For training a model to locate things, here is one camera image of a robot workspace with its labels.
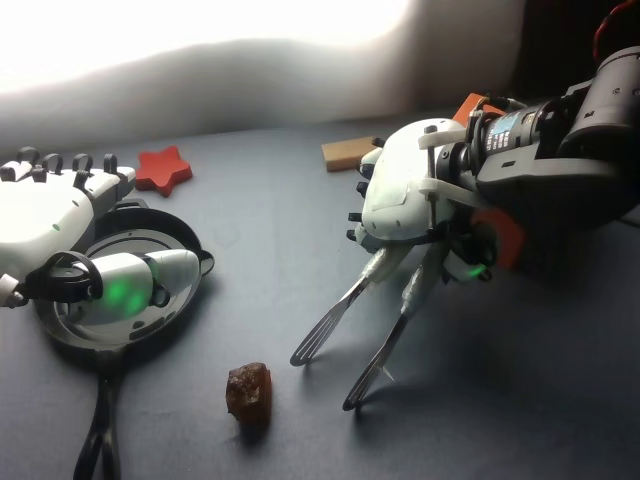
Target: brown meat chunk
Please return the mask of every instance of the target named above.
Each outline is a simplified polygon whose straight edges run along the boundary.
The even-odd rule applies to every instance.
[[[227,409],[242,425],[267,424],[271,417],[271,373],[264,363],[229,371]]]

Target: pan handle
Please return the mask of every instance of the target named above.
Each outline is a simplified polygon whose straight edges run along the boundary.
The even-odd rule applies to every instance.
[[[149,208],[149,205],[147,205],[147,202],[145,202],[141,198],[128,198],[126,200],[120,200],[118,203],[116,203],[113,207],[113,210],[122,210],[123,208],[131,207]]]
[[[91,480],[102,447],[102,470],[105,480],[120,480],[120,455],[116,441],[115,400],[118,378],[100,374],[98,400],[89,433],[80,451],[73,480]]]

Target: green light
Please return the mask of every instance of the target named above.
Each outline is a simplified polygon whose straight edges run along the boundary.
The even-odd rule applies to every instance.
[[[107,305],[115,306],[122,303],[128,288],[129,288],[129,284],[124,280],[121,280],[119,282],[114,282],[111,285],[109,285],[109,288],[107,288],[107,291],[104,296],[105,301],[107,302]]]
[[[133,316],[140,313],[147,306],[147,297],[144,292],[136,292],[129,297],[124,313],[127,316]]]
[[[479,267],[474,268],[473,270],[471,270],[469,272],[469,276],[470,277],[477,277],[478,275],[480,275],[482,272],[484,272],[487,269],[486,265],[480,265]]]

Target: wooden block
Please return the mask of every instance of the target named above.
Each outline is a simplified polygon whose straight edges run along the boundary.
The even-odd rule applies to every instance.
[[[356,138],[322,146],[327,172],[358,168],[362,157],[373,150],[374,137]]]
[[[478,95],[477,93],[470,93],[467,99],[462,104],[462,106],[458,109],[458,111],[454,115],[453,119],[463,127],[466,127],[471,110],[474,109],[474,107],[478,103],[478,100],[480,100],[482,97],[483,95]],[[498,110],[497,108],[493,108],[489,105],[485,105],[483,110],[485,112],[496,112],[501,115],[504,113],[502,110]]]

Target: bright light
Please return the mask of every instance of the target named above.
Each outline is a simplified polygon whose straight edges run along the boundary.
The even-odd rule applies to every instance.
[[[3,5],[0,91],[189,45],[285,38],[350,47],[397,27],[411,0],[22,0]]]

